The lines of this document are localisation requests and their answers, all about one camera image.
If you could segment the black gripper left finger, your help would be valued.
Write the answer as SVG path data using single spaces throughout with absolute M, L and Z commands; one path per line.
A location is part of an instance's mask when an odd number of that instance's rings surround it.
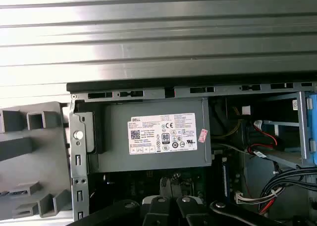
M 171 200 L 150 196 L 149 204 L 122 200 L 75 222 L 74 226 L 169 226 Z

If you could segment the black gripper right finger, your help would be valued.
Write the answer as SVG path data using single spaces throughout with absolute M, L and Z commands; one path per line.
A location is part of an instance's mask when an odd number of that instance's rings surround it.
M 280 226 L 281 223 L 231 203 L 213 201 L 209 206 L 190 196 L 177 199 L 182 218 L 189 226 Z

